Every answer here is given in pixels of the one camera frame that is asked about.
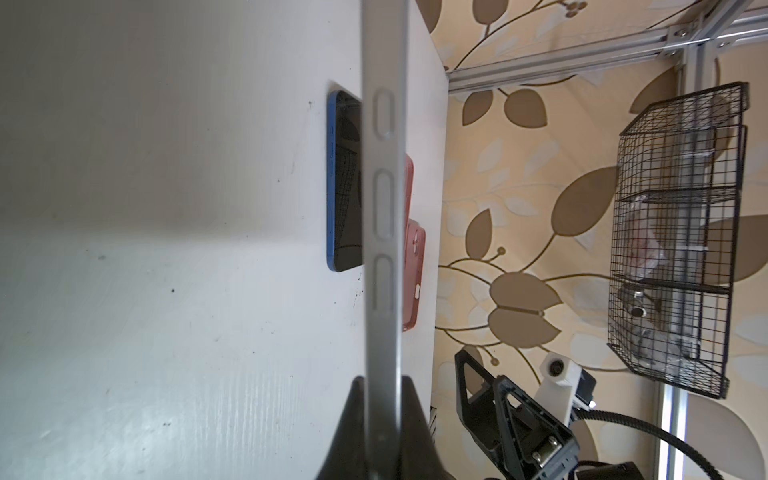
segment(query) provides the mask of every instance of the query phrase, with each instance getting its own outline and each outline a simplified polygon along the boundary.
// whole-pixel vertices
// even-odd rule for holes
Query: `smartphone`
[[[360,101],[345,91],[328,97],[328,267],[343,272],[362,265]]]
[[[422,290],[422,268],[426,232],[415,220],[408,219],[406,227],[405,266],[402,270],[402,331],[416,324],[419,314],[419,297]]]

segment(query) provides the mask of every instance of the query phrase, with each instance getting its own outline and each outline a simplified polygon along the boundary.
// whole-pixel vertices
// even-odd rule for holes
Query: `phone screen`
[[[343,91],[336,94],[335,125],[333,266],[341,272],[362,265],[360,102]]]

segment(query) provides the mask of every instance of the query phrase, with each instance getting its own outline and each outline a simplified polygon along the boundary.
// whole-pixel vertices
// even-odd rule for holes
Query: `brown leaf print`
[[[422,13],[427,30],[429,30],[429,33],[432,33],[437,26],[437,21],[440,19],[442,0],[416,0],[416,4]]]
[[[510,122],[524,128],[541,128],[547,124],[547,108],[536,91],[530,88],[513,91],[504,102],[504,114]]]
[[[493,224],[491,223],[491,210],[486,208],[477,217],[472,219],[467,227],[465,246],[469,258],[481,260],[491,248]]]
[[[552,230],[575,237],[594,227],[616,193],[616,167],[600,168],[577,178],[563,190],[552,209]]]
[[[467,97],[462,109],[462,124],[469,125],[488,113],[493,103],[493,91],[476,91]]]
[[[543,316],[502,308],[488,315],[488,326],[496,338],[520,349],[549,343],[560,333]]]
[[[560,305],[562,300],[554,289],[530,273],[510,272],[500,275],[491,284],[491,298],[496,305],[534,312]]]
[[[472,14],[478,23],[490,25],[500,19],[508,5],[509,0],[474,0]]]

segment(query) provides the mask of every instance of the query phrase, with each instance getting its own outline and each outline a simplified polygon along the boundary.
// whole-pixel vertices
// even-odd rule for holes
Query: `metal rail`
[[[714,59],[719,50],[733,45],[768,38],[768,8],[744,12],[752,0],[720,0],[691,25],[692,43],[684,47],[683,67],[678,82],[680,94],[714,86]],[[657,398],[658,425],[679,439],[685,439],[688,392],[660,384]],[[683,480],[682,452],[666,442],[657,443],[655,458],[657,480]]]
[[[723,3],[730,5],[727,11],[732,15],[738,8],[734,10],[731,4],[740,4],[743,9],[744,4],[749,2],[732,0],[720,4]],[[717,12],[719,10],[715,9],[708,18],[713,18],[712,15]],[[718,18],[730,17],[723,13]],[[697,28],[699,24],[706,26],[708,30]],[[461,68],[448,74],[449,94],[488,90],[546,78],[561,78],[586,71],[654,60],[660,55],[675,55],[688,45],[712,40],[707,35],[716,35],[713,41],[716,48],[765,40],[768,38],[768,7],[741,13],[733,24],[724,30],[714,30],[716,26],[722,25],[723,22],[708,22],[705,19],[701,23],[696,21],[670,28],[656,28],[634,35],[498,61],[489,65]]]

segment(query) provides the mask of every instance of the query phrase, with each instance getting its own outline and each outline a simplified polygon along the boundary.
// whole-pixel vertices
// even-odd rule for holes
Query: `blue smartphone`
[[[328,97],[328,267],[343,272],[362,265],[360,101],[345,91]]]

